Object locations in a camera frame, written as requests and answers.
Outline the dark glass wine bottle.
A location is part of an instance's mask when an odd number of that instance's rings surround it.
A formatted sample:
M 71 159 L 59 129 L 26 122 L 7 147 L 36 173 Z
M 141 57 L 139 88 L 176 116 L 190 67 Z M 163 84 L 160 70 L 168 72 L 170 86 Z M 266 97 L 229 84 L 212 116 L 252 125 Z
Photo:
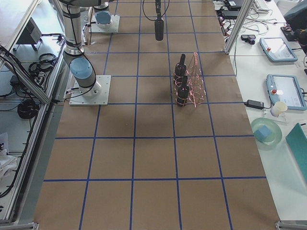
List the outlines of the dark glass wine bottle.
M 161 14 L 157 14 L 157 18 L 154 21 L 155 39 L 162 41 L 164 38 L 164 20 Z

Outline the dark wine bottle in rack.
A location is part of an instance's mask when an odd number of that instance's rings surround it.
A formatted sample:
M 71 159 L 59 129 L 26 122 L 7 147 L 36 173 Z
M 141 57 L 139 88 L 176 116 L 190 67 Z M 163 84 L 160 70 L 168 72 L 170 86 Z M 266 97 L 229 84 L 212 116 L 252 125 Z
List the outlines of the dark wine bottle in rack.
M 186 74 L 187 67 L 185 65 L 185 58 L 186 55 L 181 54 L 180 61 L 175 66 L 173 81 L 176 86 L 180 86 L 182 84 L 183 77 Z

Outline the blue teach pendant upper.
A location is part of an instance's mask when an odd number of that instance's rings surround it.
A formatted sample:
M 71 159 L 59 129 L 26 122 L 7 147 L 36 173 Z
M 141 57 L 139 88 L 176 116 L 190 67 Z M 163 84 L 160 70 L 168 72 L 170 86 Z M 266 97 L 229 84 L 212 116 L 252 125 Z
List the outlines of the blue teach pendant upper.
M 295 53 L 281 37 L 262 37 L 260 46 L 272 62 L 296 62 Z

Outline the blue teach pendant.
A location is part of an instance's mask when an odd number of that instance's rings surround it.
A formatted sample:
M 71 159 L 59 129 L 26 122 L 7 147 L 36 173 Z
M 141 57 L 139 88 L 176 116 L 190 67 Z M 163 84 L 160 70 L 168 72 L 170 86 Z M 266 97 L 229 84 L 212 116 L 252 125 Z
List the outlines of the blue teach pendant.
M 266 85 L 272 104 L 281 101 L 290 110 L 307 110 L 307 105 L 296 76 L 268 74 Z
M 260 46 L 272 62 L 296 62 L 295 53 L 281 37 L 262 37 Z

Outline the grey control box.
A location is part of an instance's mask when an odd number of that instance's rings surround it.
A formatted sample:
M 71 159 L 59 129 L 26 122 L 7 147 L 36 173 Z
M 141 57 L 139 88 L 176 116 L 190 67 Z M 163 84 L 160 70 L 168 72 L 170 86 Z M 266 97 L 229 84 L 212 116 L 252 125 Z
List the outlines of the grey control box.
M 22 31 L 17 45 L 37 45 L 41 40 L 42 33 L 31 17 Z

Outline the small black adapter brick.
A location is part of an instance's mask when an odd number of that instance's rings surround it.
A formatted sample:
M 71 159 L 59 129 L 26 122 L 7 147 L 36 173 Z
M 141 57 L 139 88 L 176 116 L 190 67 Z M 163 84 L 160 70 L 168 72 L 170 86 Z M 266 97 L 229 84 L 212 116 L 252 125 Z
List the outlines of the small black adapter brick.
M 260 101 L 255 101 L 255 100 L 247 100 L 246 102 L 244 102 L 244 105 L 246 107 L 255 108 L 259 110 L 264 109 L 264 103 Z

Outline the blue teach pendant lower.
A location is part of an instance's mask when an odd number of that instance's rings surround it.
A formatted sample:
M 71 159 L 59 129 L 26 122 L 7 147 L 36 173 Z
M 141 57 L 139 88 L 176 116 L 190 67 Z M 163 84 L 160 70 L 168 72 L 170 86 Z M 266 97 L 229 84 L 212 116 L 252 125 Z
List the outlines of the blue teach pendant lower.
M 268 74 L 266 85 L 272 104 L 281 101 L 290 110 L 307 110 L 307 105 L 296 76 Z

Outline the white paper cup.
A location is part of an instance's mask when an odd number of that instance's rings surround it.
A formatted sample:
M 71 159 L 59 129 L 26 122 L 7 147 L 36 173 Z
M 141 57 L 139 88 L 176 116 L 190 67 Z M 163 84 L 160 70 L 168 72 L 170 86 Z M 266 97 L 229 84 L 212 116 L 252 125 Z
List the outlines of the white paper cup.
M 281 113 L 287 111 L 288 106 L 286 103 L 277 101 L 271 108 L 270 113 L 274 117 L 278 117 Z

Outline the blue foam cube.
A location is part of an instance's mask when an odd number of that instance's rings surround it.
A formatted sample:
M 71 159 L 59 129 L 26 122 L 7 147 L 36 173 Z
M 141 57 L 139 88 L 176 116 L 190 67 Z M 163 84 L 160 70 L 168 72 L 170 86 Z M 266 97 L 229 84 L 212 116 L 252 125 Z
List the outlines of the blue foam cube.
M 272 131 L 266 125 L 260 126 L 254 132 L 254 136 L 258 141 L 264 141 L 271 134 L 272 134 Z

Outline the crumpled white cloth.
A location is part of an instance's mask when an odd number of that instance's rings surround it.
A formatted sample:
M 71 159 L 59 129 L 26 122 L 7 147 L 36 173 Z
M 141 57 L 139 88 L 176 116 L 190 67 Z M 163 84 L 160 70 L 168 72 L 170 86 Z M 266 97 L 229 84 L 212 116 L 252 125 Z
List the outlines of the crumpled white cloth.
M 0 135 L 0 179 L 17 169 L 17 157 L 9 155 L 8 134 Z

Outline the aluminium frame post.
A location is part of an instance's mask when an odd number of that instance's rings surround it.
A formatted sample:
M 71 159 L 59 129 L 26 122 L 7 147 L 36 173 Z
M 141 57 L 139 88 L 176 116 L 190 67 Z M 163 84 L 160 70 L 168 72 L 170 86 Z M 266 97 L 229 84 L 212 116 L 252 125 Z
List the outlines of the aluminium frame post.
M 228 37 L 227 43 L 224 48 L 224 53 L 229 54 L 235 41 L 237 40 L 238 34 L 240 32 L 240 29 L 248 15 L 248 12 L 253 4 L 253 0 L 245 0 L 243 2 L 243 5 L 241 7 L 241 10 L 239 11 L 238 17 L 236 19 L 235 25 L 232 29 L 232 32 L 230 36 Z

